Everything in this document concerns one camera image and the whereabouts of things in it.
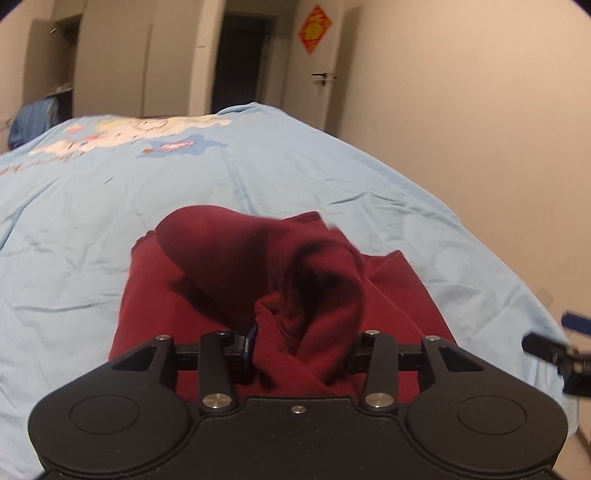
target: crumpled fabric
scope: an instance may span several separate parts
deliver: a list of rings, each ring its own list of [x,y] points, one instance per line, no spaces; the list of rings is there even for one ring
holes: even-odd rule
[[[10,127],[8,147],[11,150],[20,147],[56,126],[59,123],[57,110],[58,104],[54,97],[22,107]]]
[[[363,375],[347,374],[343,361],[368,329],[399,343],[425,335],[453,341],[401,252],[362,255],[316,212],[275,220],[192,206],[134,247],[110,358],[158,334],[195,343],[255,322],[257,375],[237,386],[240,398],[357,396]],[[177,393],[187,401],[196,398],[196,375],[179,377]],[[418,392],[416,373],[401,374],[399,401]]]

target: bed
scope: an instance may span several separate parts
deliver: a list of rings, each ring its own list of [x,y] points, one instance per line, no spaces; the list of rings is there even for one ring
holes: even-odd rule
[[[458,344],[548,393],[530,331],[566,340],[526,285],[429,192],[356,148],[259,104],[201,118],[72,119],[0,157],[0,478],[41,472],[33,405],[106,361],[135,241],[170,212],[316,210],[365,254],[401,250]]]

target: doorway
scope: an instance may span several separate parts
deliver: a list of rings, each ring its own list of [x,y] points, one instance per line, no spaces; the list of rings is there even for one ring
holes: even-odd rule
[[[212,92],[212,112],[261,101],[273,18],[225,14]]]

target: door handle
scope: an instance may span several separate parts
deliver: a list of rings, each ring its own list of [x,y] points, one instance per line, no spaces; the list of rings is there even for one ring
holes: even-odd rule
[[[322,77],[322,80],[320,81],[320,83],[324,86],[326,85],[326,83],[328,81],[334,82],[337,77],[335,77],[334,75],[330,75],[328,72],[323,72],[323,73],[312,73],[311,74],[313,77]]]

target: silver rivet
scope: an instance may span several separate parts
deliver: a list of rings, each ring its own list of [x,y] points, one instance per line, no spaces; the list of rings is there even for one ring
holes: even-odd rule
[[[394,403],[394,397],[382,392],[370,393],[365,397],[365,403],[373,408],[389,407]]]
[[[201,402],[208,408],[226,408],[232,403],[232,399],[225,393],[212,393],[205,395]]]
[[[308,410],[304,405],[293,405],[291,407],[291,412],[292,413],[306,413],[306,410]]]

